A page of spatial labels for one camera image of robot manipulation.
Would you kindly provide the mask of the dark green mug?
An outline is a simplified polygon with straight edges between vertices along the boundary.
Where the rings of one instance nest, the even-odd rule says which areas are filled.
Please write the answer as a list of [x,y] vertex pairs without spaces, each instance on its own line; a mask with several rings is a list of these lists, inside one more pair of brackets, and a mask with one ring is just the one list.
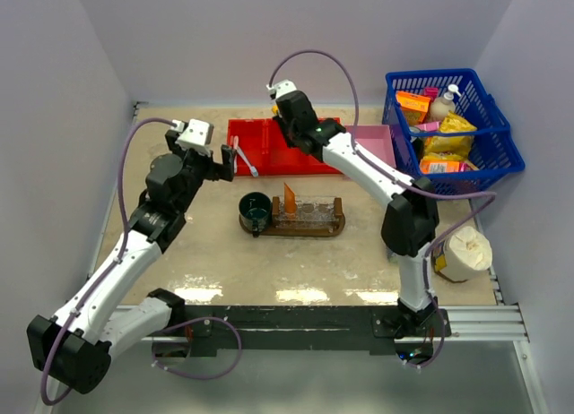
[[239,201],[239,222],[253,237],[259,237],[272,221],[272,201],[261,192],[251,192]]

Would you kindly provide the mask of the orange toothpaste tube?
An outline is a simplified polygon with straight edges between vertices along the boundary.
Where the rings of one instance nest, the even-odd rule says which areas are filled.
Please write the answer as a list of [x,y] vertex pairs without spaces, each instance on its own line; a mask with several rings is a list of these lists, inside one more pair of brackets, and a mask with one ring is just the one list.
[[289,215],[297,212],[296,195],[286,183],[283,184],[283,208],[284,212]]

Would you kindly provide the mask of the white toothbrush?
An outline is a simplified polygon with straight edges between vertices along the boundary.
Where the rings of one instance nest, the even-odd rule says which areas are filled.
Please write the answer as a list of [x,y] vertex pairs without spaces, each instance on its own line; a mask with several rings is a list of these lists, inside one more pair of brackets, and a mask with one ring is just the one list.
[[238,151],[239,151],[239,137],[238,136],[232,136],[231,137],[231,146],[232,149],[234,150],[234,159],[233,159],[233,171],[234,174],[237,173],[238,170]]

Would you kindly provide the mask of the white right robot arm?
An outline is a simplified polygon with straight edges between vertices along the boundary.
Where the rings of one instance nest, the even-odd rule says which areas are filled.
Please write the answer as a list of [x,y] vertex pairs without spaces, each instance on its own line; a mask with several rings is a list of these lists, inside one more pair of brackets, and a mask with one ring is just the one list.
[[333,118],[319,120],[307,95],[294,83],[268,88],[283,139],[349,177],[384,209],[382,240],[396,254],[400,277],[396,334],[421,335],[431,326],[437,299],[424,253],[436,237],[438,206],[429,179],[413,179],[358,145]]

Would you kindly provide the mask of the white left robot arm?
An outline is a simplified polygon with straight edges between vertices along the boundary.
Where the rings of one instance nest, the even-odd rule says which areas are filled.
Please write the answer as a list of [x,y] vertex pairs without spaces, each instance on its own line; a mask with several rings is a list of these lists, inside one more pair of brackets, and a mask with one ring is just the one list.
[[186,324],[183,298],[155,289],[125,315],[113,318],[119,302],[139,277],[173,243],[203,182],[232,181],[236,152],[221,147],[222,161],[203,142],[168,132],[169,153],[154,159],[145,189],[126,232],[84,286],[51,317],[38,315],[27,328],[41,382],[54,378],[69,390],[91,392],[113,360],[143,337],[180,333]]

